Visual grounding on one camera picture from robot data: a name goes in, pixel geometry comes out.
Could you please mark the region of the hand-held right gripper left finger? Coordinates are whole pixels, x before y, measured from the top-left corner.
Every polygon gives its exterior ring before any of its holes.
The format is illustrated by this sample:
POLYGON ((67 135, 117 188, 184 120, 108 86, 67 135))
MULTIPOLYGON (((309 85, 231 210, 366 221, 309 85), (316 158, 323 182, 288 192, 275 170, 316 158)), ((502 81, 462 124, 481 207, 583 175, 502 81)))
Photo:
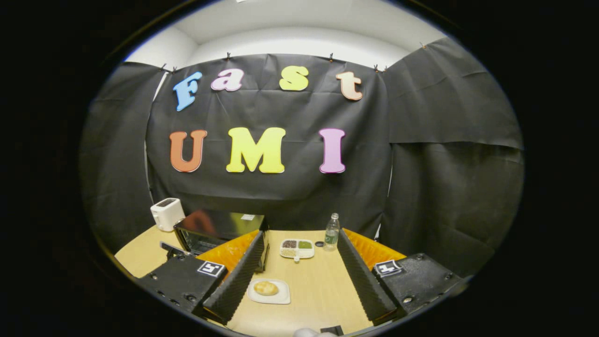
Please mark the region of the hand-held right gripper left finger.
POLYGON ((172 252, 138 282, 175 309, 225 325, 263 258, 265 237, 266 232, 255 230, 199 256, 172 252))

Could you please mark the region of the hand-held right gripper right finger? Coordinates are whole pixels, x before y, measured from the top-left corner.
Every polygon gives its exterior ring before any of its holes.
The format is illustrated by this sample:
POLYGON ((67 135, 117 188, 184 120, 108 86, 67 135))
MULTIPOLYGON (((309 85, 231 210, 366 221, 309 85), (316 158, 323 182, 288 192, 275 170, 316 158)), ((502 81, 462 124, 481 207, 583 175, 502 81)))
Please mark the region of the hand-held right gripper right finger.
POLYGON ((346 228, 337 248, 366 317, 376 326, 455 296, 468 282, 424 253, 405 256, 346 228))

